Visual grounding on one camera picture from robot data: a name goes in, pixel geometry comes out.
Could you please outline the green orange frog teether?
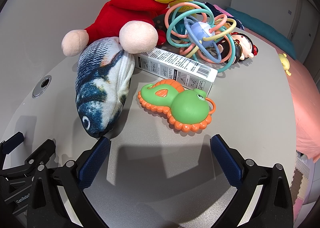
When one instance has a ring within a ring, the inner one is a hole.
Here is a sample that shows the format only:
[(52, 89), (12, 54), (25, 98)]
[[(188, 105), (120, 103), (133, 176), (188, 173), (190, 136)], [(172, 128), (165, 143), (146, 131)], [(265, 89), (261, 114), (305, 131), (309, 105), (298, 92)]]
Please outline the green orange frog teether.
[(163, 113), (174, 129), (184, 133), (205, 129), (212, 122), (216, 104), (205, 91), (186, 90), (178, 81), (163, 79), (147, 84), (138, 92), (142, 107)]

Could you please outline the white cardboard box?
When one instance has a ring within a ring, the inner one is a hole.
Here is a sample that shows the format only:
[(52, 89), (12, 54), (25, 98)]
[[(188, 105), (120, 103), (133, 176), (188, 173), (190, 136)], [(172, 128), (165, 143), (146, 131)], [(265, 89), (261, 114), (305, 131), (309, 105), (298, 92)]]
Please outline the white cardboard box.
[(134, 57), (137, 68), (164, 79), (176, 80), (190, 90), (197, 88), (209, 93), (217, 76), (216, 69), (159, 48)]

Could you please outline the black haired doll figure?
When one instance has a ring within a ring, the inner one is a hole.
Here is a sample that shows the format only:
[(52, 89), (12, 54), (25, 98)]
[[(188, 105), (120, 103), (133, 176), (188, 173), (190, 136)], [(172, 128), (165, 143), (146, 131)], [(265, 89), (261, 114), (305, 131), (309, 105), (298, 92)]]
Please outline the black haired doll figure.
[[(231, 33), (231, 37), (235, 45), (234, 64), (239, 61), (244, 61), (247, 58), (254, 58), (258, 54), (258, 47), (253, 44), (252, 40), (246, 34), (234, 32)], [(231, 46), (228, 38), (219, 41), (217, 47), (221, 54), (221, 62), (229, 62)]]

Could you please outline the colourful ring rattle ball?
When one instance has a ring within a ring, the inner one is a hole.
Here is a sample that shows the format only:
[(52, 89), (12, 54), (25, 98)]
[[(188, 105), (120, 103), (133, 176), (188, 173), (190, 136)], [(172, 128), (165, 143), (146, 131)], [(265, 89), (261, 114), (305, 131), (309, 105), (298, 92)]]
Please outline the colourful ring rattle ball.
[(181, 2), (168, 9), (164, 16), (166, 38), (170, 45), (179, 49), (186, 58), (221, 64), (217, 71), (229, 69), (235, 58), (235, 42), (231, 32), (236, 21), (225, 14), (214, 16), (204, 4), (197, 1)]

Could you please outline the pink beige foam floor mat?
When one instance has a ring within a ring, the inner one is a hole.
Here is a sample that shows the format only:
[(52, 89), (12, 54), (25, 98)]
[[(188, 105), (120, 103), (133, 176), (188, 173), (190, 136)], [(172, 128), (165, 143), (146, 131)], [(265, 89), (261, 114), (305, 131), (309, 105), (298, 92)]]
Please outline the pink beige foam floor mat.
[(295, 168), (290, 185), (292, 205), (293, 205), (293, 222), (298, 218), (303, 203), (310, 195), (311, 185), (313, 182), (315, 163), (312, 159), (296, 151)]

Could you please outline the blue fish plush toy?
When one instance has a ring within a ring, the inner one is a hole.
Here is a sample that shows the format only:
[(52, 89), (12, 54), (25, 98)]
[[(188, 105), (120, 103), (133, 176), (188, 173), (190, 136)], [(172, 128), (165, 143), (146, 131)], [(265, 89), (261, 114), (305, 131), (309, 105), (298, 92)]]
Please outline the blue fish plush toy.
[(135, 59), (118, 37), (92, 42), (80, 54), (75, 103), (84, 130), (100, 138), (119, 118), (129, 93)]

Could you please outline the pink bed mattress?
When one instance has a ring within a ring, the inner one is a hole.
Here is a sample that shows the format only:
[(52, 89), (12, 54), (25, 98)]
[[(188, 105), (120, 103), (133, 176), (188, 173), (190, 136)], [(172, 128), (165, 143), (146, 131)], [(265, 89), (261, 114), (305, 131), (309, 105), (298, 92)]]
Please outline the pink bed mattress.
[(306, 67), (287, 56), (287, 77), (296, 121), (296, 150), (308, 159), (319, 160), (319, 91)]

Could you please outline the yellow duck plush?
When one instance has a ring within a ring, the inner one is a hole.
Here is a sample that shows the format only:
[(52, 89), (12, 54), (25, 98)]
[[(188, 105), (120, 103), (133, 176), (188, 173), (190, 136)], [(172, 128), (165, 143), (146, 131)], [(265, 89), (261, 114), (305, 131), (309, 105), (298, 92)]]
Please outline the yellow duck plush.
[(285, 73), (287, 73), (288, 76), (291, 76), (291, 73), (289, 71), (290, 62), (289, 62), (289, 59), (287, 58), (287, 55), (285, 53), (282, 53), (282, 54), (278, 54), (278, 56), (279, 56), (280, 62), (283, 66)]

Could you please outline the navy patterned blanket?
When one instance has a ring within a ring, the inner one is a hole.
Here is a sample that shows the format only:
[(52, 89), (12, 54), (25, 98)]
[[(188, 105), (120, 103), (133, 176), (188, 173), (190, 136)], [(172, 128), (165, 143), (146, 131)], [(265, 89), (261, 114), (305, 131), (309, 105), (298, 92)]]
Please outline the navy patterned blanket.
[(236, 21), (236, 27), (239, 29), (244, 30), (244, 26), (243, 24), (234, 16), (232, 16), (230, 13), (228, 13), (226, 10), (223, 10), (222, 8), (220, 8), (218, 5), (216, 4), (210, 4), (209, 2), (204, 2), (204, 4), (212, 11), (212, 13), (214, 14), (214, 17), (221, 15), (221, 14), (225, 14), (227, 15), (227, 17), (229, 19), (234, 19)]

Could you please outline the teal pillow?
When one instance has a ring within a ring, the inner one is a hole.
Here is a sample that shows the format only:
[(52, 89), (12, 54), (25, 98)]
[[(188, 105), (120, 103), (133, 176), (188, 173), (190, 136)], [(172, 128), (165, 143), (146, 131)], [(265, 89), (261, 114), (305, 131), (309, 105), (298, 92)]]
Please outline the teal pillow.
[(294, 60), (297, 60), (297, 54), (295, 47), (286, 36), (278, 32), (275, 28), (263, 21), (252, 17), (246, 13), (235, 10), (231, 7), (226, 8), (226, 12), (231, 14), (232, 17), (237, 19), (244, 29), (249, 29), (258, 35), (264, 37), (268, 41), (275, 44), (282, 49), (287, 55), (291, 56)]

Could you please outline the red plush toy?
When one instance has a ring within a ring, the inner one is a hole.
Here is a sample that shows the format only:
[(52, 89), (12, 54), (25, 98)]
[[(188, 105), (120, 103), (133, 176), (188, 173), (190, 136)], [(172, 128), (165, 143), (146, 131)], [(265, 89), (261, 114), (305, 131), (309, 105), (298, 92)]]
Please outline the red plush toy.
[(130, 21), (143, 21), (154, 27), (154, 18), (161, 15), (168, 4), (168, 1), (157, 0), (110, 0), (90, 26), (71, 30), (63, 37), (62, 52), (65, 56), (75, 56), (98, 39), (118, 37), (121, 28)]

